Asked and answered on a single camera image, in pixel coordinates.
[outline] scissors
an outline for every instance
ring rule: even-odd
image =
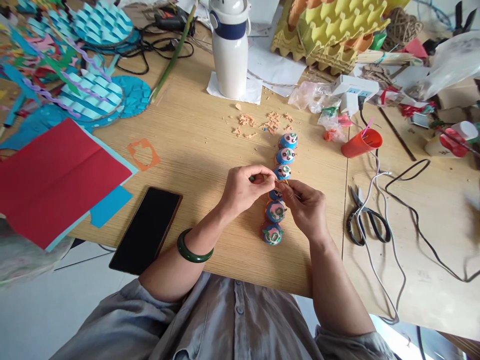
[[[358,241],[355,236],[354,236],[354,233],[352,232],[352,222],[357,222],[357,211],[363,206],[364,204],[364,200],[363,200],[363,194],[362,194],[362,189],[360,187],[358,187],[358,194],[355,192],[354,188],[349,186],[350,187],[350,192],[351,192],[351,195],[353,197],[353,200],[355,200],[355,203],[356,203],[356,207],[352,210],[352,212],[350,213],[350,216],[348,217],[348,220],[346,221],[346,230],[348,232],[348,235],[350,236],[350,239],[356,244],[356,245],[359,245],[359,246],[363,246],[365,245],[365,241],[360,238],[360,241]],[[383,218],[382,215],[380,215],[378,212],[375,212],[371,209],[369,209],[368,207],[364,207],[362,210],[361,210],[362,213],[367,213],[368,214],[368,218],[370,219],[370,224],[373,228],[373,232],[375,233],[376,235],[376,238],[378,240],[380,240],[382,243],[389,243],[391,238],[392,238],[392,233],[390,231],[390,227],[389,227],[389,224],[387,223],[387,221]],[[377,223],[375,222],[375,218],[377,218],[378,220],[380,220],[380,222],[383,224],[383,227],[385,228],[385,238],[382,237],[382,234],[380,233],[379,231],[379,228],[377,227]],[[360,225],[360,229],[362,231],[362,233],[366,234],[365,233],[365,228],[364,228],[364,224],[362,223],[362,219],[359,218],[358,219],[358,222],[359,222],[359,225]]]

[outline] gray shirt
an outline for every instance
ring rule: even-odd
[[[377,333],[317,327],[295,298],[204,272],[182,302],[154,299],[137,279],[100,302],[52,359],[392,359]]]

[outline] white water bottle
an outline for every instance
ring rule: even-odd
[[[250,4],[248,0],[209,0],[208,10],[218,89],[226,98],[238,99],[247,86]]]

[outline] green jade bangle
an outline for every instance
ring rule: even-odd
[[[185,230],[180,234],[178,237],[178,240],[176,242],[176,247],[178,248],[178,252],[180,255],[182,255],[185,259],[187,259],[191,263],[204,263],[208,259],[212,257],[212,254],[214,253],[214,249],[212,249],[208,254],[206,255],[195,255],[193,252],[187,249],[187,246],[185,245],[185,235],[192,230],[191,228]]]

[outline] black phone screen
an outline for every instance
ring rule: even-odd
[[[143,273],[157,258],[180,201],[179,194],[149,187],[108,267]]]

